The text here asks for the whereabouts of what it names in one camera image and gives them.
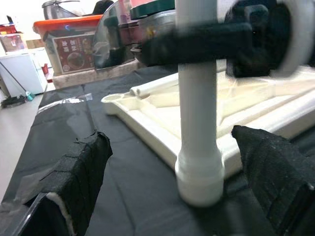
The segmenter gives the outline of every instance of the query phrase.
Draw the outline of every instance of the table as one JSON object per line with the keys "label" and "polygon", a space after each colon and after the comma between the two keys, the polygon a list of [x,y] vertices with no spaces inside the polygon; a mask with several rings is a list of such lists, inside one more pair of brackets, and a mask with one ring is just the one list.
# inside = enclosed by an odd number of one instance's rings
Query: table
{"label": "table", "polygon": [[[52,167],[76,138],[91,135],[95,128],[110,138],[114,154],[106,165],[87,236],[275,235],[243,173],[224,183],[224,196],[215,206],[190,207],[179,197],[173,171],[121,120],[105,113],[102,97],[176,71],[175,66],[147,67],[45,93],[40,107],[88,93],[93,100],[57,105],[36,116],[0,207],[0,235],[10,235],[28,209],[19,199],[23,177]],[[315,127],[293,142],[306,153],[315,147],[314,137]]]}

